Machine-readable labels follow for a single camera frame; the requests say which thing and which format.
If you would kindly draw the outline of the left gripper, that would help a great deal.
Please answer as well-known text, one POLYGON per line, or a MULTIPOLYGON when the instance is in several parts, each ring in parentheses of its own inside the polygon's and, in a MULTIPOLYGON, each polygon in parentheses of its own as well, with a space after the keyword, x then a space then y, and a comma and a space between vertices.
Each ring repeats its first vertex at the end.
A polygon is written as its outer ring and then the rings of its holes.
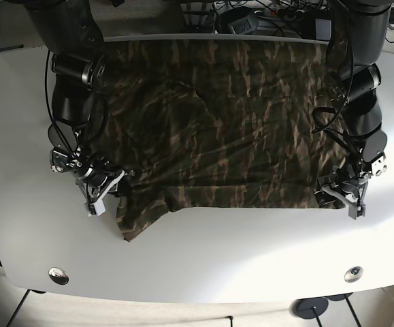
POLYGON ((333 172, 320 176, 316 182, 316 190, 324 191, 348 207, 348 216, 352 219, 364 217, 366 205, 364 197, 370 179, 369 172, 360 171, 358 175, 350 177, 343 169, 335 167, 333 172))

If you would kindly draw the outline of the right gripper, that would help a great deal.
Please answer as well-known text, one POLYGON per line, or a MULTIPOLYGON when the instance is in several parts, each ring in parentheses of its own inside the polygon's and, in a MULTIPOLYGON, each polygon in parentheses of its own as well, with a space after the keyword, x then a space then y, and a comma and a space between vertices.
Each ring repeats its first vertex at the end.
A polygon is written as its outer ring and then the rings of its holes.
POLYGON ((106 171, 102 168, 88 167, 84 174, 76 174, 76 185, 85 197, 88 216, 100 216, 106 212, 104 197, 118 189, 119 181, 124 177, 132 179, 135 170, 106 171))

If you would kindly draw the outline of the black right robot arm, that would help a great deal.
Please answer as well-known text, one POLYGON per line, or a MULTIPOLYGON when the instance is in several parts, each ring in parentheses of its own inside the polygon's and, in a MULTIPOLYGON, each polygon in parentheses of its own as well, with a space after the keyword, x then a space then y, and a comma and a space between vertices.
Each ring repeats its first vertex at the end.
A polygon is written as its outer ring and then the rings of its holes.
POLYGON ((89 146, 104 132, 109 113, 103 94, 103 34, 88 1, 23 1, 36 31, 48 49, 46 72, 56 83, 45 94, 53 146, 50 167, 76 180, 89 215, 106 211, 104 197, 118 191, 128 172, 89 146))

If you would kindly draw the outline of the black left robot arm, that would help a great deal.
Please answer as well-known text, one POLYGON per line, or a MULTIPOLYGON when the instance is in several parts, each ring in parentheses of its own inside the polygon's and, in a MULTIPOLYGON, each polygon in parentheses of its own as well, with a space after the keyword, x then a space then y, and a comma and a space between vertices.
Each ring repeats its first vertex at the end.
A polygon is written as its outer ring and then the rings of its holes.
POLYGON ((348 214, 364 216, 370 179, 386 169, 382 112, 377 89, 381 74, 376 62, 382 51, 391 14, 390 1, 330 1, 331 39, 327 48, 329 96, 332 106, 314 109, 315 131, 324 132, 346 149, 340 168, 318 179, 319 206, 342 202, 348 214))

